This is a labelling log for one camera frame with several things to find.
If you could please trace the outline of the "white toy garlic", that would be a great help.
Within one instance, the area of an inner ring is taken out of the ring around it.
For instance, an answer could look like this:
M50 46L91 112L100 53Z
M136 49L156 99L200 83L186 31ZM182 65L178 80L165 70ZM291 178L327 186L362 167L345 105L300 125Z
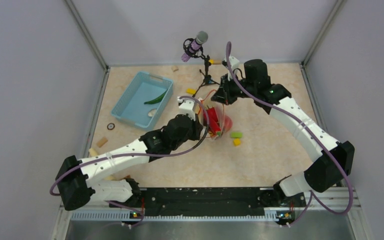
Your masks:
M147 116L150 117L150 118L152 118L152 117L156 114L156 112L157 112L157 109L154 108L154 109L152 109L152 110L150 110L150 111L148 112Z

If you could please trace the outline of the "green toy pepper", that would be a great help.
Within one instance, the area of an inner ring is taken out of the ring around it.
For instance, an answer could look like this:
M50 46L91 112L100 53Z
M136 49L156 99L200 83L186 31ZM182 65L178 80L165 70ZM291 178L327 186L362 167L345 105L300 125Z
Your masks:
M160 103L160 102L164 99L166 93L167 93L167 90L164 91L162 94L160 94L158 97L156 97L156 98L154 98L154 99L152 99L152 100L146 101L146 102L144 102L143 104L144 104L144 105L154 105L154 104L158 104L158 103Z

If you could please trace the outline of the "clear zip top bag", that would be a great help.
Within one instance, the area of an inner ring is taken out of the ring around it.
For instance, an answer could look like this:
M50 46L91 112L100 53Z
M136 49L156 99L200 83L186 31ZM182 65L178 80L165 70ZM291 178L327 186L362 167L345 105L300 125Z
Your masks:
M209 130L205 138L211 141L215 141L223 135L229 136L228 132L233 126L232 119L226 113L225 105L211 100L215 93L216 90L212 89L205 97L199 98L210 117Z

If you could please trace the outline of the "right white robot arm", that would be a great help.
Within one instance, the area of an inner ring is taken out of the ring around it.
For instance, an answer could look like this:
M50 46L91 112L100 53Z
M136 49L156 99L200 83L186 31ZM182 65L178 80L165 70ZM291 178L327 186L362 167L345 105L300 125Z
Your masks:
M302 145L312 161L311 166L287 176L273 186L273 200L287 206L294 195L313 191L323 193L352 169L355 148L349 141L340 142L313 121L281 84L271 82L268 67L261 59L244 63L245 77L237 79L239 61L230 56L221 62L228 73L220 78L220 85L211 97L214 102L233 104L238 98L250 98L254 103L288 129Z

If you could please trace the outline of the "red toy apple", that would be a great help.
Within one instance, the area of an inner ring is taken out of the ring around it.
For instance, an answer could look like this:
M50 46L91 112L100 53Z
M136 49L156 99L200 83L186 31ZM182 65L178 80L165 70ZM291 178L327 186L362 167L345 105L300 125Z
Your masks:
M223 131L228 132L233 126L233 121L229 116L224 117Z

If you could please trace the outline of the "red toy chili pepper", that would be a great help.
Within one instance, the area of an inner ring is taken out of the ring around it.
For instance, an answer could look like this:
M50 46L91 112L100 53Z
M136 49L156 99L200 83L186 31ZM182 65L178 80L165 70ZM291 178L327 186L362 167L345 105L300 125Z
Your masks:
M209 116L209 131L215 136L221 136L222 129L219 125L219 118L215 107L210 107L207 109Z

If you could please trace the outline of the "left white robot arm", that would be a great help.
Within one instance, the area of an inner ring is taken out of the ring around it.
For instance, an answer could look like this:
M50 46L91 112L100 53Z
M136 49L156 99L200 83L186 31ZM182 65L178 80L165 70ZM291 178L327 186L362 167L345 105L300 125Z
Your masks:
M179 113L166 125L125 146L92 157L67 157L49 193L60 197L67 211L100 201L136 206L141 198L138 183L130 178L113 181L107 177L132 166L189 153L205 140L208 133L211 119L202 102L190 96L180 96L178 103Z

